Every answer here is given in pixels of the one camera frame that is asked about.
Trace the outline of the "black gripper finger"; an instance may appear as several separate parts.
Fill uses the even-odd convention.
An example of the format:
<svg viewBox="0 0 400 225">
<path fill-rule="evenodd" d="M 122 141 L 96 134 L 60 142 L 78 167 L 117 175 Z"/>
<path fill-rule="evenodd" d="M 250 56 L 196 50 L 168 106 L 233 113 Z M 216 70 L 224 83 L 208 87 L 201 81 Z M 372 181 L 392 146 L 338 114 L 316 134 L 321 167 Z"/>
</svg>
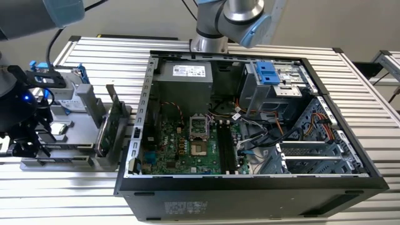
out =
<svg viewBox="0 0 400 225">
<path fill-rule="evenodd" d="M 50 151 L 41 145 L 40 142 L 52 143 L 52 116 L 49 115 L 49 110 L 36 110 L 33 113 L 33 119 L 36 122 L 36 127 L 33 129 L 33 146 L 37 149 L 36 151 L 41 151 L 46 157 L 50 157 Z"/>
<path fill-rule="evenodd" d="M 20 138 L 9 136 L 10 139 L 10 154 L 13 157 L 34 158 L 37 155 L 37 137 L 24 136 Z"/>
</svg>

